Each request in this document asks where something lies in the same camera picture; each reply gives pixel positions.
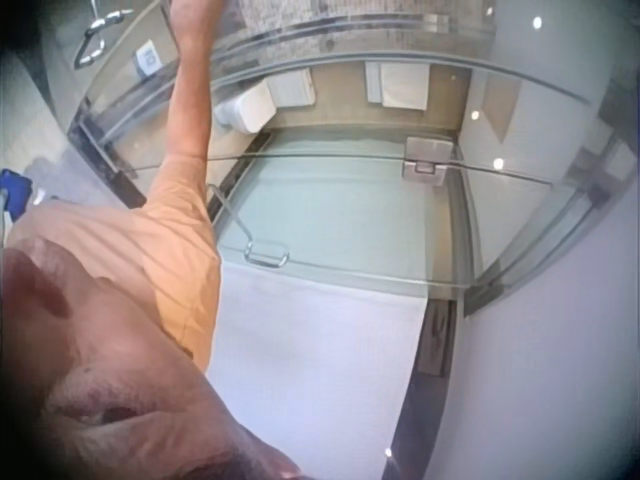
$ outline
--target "raised arm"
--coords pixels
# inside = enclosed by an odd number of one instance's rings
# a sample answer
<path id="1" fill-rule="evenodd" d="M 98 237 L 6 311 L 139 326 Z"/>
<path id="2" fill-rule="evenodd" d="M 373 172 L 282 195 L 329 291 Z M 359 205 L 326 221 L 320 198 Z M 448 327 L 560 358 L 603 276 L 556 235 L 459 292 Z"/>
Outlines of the raised arm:
<path id="1" fill-rule="evenodd" d="M 148 204 L 184 204 L 180 198 L 173 198 L 184 188 L 195 191 L 204 201 L 211 135 L 209 56 L 224 4 L 224 0 L 172 2 L 171 27 L 180 65 L 169 103 L 166 156 L 149 192 Z"/>

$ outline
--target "toilet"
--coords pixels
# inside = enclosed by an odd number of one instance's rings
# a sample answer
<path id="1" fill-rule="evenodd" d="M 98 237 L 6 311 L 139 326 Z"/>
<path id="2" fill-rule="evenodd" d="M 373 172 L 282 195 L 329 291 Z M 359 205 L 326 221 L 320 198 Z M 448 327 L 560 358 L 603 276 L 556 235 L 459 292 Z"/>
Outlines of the toilet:
<path id="1" fill-rule="evenodd" d="M 213 110 L 216 120 L 242 133 L 258 133 L 276 114 L 266 80 L 222 102 Z"/>

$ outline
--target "orange shirt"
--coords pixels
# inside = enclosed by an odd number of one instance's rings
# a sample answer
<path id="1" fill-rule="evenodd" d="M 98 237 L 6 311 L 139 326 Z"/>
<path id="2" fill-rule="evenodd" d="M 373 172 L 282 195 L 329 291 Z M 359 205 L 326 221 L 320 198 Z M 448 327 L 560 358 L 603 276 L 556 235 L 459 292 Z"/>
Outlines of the orange shirt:
<path id="1" fill-rule="evenodd" d="M 206 162 L 168 158 L 144 207 L 118 210 L 51 201 L 30 209 L 8 244 L 40 236 L 62 245 L 162 322 L 204 371 L 220 293 L 220 258 L 205 206 Z"/>

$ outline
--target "man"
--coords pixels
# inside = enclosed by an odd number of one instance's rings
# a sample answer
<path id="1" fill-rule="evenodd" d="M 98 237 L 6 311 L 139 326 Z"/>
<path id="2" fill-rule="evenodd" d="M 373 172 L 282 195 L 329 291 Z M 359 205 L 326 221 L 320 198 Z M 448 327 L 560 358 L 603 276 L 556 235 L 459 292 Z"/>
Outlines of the man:
<path id="1" fill-rule="evenodd" d="M 147 204 L 54 201 L 27 212 L 3 252 L 3 391 L 78 478 L 299 473 L 234 420 L 203 375 L 220 288 L 205 172 L 222 9 L 222 0 L 171 7 L 180 67 Z"/>

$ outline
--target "sleeve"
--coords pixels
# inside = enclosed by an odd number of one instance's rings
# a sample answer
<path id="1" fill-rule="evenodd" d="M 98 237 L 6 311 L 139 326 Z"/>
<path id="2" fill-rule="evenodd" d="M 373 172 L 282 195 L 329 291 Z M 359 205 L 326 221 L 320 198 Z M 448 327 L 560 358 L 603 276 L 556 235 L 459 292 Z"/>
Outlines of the sleeve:
<path id="1" fill-rule="evenodd" d="M 154 179 L 143 210 L 148 215 L 193 224 L 205 222 L 207 163 L 199 158 L 167 157 Z"/>

